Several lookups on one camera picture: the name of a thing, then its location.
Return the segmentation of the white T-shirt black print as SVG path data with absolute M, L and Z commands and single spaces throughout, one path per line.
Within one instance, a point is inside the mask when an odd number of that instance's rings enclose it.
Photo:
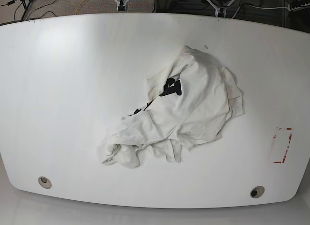
M 183 149 L 221 138 L 226 122 L 243 114 L 231 72 L 188 46 L 146 80 L 146 89 L 148 103 L 115 123 L 97 148 L 101 164 L 138 167 L 143 149 L 179 163 Z

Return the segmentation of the red tape rectangle marking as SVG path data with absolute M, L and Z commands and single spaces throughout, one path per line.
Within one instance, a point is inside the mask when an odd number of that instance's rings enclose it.
M 292 128 L 277 127 L 273 136 L 271 147 L 271 162 L 282 164 L 285 162 L 287 152 L 293 135 Z

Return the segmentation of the white power strip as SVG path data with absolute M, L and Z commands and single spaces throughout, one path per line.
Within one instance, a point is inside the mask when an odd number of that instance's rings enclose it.
M 289 4 L 289 11 L 296 12 L 303 9 L 310 8 L 310 0 L 294 0 Z

